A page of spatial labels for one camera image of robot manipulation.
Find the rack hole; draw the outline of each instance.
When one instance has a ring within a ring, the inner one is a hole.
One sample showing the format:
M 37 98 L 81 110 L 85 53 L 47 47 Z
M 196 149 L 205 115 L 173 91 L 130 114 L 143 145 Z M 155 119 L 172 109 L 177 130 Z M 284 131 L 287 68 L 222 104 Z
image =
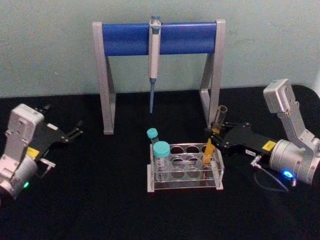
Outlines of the rack hole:
M 183 154 L 183 153 L 184 153 L 184 150 L 180 146 L 173 146 L 171 148 L 171 154 Z
M 197 154 L 197 153 L 199 153 L 199 148 L 196 147 L 196 146 L 188 146 L 188 147 L 186 148 L 186 152 L 187 152 L 188 154 Z
M 171 172 L 171 176 L 175 179 L 182 179 L 184 175 L 185 173 L 180 167 L 175 167 Z
M 200 171 L 198 168 L 192 166 L 188 169 L 188 172 L 187 172 L 187 175 L 190 177 L 190 178 L 193 178 L 193 179 L 196 179 L 200 176 Z
M 196 165 L 199 159 L 196 158 L 195 156 L 191 156 L 191 157 L 187 157 L 185 160 L 186 160 L 185 162 L 189 165 Z
M 183 164 L 183 160 L 181 158 L 173 157 L 172 166 L 181 166 Z
M 207 147 L 207 145 L 204 145 L 204 146 L 202 147 L 201 151 L 202 151 L 203 153 L 205 152 L 206 147 Z
M 206 166 L 203 168 L 203 176 L 205 179 L 213 179 L 214 178 L 214 174 L 212 172 L 212 168 L 209 166 Z

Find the blue led light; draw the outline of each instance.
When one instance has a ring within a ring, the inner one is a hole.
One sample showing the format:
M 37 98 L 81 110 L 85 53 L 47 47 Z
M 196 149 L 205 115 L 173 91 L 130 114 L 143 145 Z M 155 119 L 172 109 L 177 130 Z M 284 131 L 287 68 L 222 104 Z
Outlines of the blue led light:
M 285 176 L 288 177 L 288 178 L 293 178 L 293 177 L 294 177 L 294 175 L 293 175 L 291 172 L 289 172 L 289 171 L 283 171 L 282 174 L 285 175 Z

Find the gray stand leg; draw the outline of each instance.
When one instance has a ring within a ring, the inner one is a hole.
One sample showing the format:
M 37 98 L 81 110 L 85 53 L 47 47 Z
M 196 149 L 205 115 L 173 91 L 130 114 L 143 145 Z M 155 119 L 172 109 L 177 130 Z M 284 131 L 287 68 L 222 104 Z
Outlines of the gray stand leg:
M 208 127 L 210 127 L 211 122 L 214 121 L 219 105 L 219 93 L 224 63 L 225 35 L 226 21 L 224 19 L 217 20 L 214 54 L 210 53 L 207 55 L 199 90 L 204 117 Z
M 111 135 L 114 134 L 115 126 L 116 93 L 114 90 L 114 83 L 111 75 L 110 63 L 108 58 L 105 57 L 102 23 L 93 22 L 92 28 L 103 117 L 103 133 L 105 135 Z

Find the test tube rack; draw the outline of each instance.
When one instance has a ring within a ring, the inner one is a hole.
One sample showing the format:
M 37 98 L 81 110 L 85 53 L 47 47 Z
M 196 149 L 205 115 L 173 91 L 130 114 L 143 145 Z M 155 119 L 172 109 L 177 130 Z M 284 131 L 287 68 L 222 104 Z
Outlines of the test tube rack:
M 209 164 L 202 161 L 206 143 L 170 144 L 170 154 L 159 167 L 150 144 L 150 164 L 147 165 L 147 191 L 185 188 L 216 188 L 223 190 L 224 163 L 216 149 Z

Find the light blue wall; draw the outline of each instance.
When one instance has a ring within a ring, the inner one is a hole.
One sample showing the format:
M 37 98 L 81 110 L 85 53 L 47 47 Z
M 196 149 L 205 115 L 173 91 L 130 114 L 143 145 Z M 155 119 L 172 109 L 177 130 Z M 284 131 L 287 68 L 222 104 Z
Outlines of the light blue wall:
M 223 87 L 289 78 L 320 92 L 318 0 L 4 0 L 0 97 L 97 93 L 92 22 L 227 23 Z M 199 87 L 205 55 L 161 56 L 156 89 Z M 148 91 L 147 56 L 110 60 L 118 92 Z

